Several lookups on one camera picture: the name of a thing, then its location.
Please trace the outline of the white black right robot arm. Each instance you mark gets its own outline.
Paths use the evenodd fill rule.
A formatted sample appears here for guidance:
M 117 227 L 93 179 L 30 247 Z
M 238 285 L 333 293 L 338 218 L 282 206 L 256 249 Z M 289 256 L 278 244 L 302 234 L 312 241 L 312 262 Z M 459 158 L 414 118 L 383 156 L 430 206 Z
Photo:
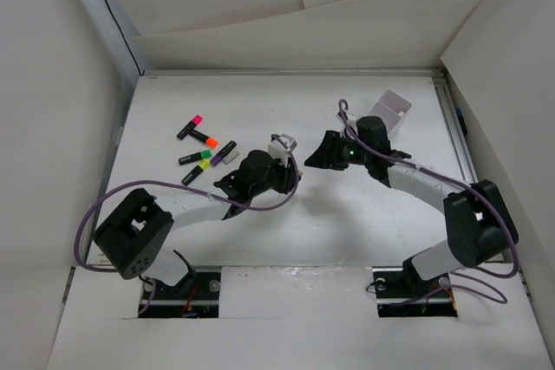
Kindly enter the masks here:
M 394 149 L 388 136 L 376 116 L 346 121 L 342 131 L 325 132 L 304 164 L 333 171 L 362 166 L 376 182 L 417 199 L 427 213 L 436 214 L 444 236 L 404 262 L 401 285 L 406 292 L 421 295 L 438 276 L 481 269 L 506 250 L 517 253 L 519 235 L 494 182 L 468 183 L 420 166 Z

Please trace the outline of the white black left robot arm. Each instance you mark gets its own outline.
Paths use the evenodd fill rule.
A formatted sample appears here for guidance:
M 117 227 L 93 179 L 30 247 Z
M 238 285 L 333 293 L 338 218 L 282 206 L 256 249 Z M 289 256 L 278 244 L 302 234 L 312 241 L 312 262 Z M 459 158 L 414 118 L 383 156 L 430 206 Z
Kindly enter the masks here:
M 142 276 L 181 298 L 193 289 L 197 273 L 181 253 L 166 248 L 173 230 L 237 217 L 268 191 L 290 198 L 297 184 L 292 152 L 274 143 L 266 151 L 249 152 L 210 191 L 155 197 L 144 188 L 132 190 L 97 227 L 93 239 L 123 279 Z

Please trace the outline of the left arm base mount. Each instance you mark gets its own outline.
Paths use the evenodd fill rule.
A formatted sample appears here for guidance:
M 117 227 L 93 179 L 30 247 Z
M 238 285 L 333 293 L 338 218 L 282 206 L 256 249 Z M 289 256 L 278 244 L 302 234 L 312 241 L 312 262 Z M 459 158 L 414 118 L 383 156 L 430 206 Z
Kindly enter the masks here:
M 143 287 L 138 307 L 139 318 L 212 319 L 219 317 L 221 267 L 194 267 L 174 250 L 171 260 L 179 266 L 180 281 L 173 286 L 140 277 Z

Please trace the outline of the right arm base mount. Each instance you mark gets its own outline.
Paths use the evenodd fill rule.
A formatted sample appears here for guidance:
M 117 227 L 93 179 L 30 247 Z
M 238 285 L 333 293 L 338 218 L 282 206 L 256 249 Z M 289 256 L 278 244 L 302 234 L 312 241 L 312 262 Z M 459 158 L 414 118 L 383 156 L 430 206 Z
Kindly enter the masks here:
M 412 263 L 372 269 L 366 291 L 375 296 L 380 318 L 458 316 L 447 273 L 422 280 Z

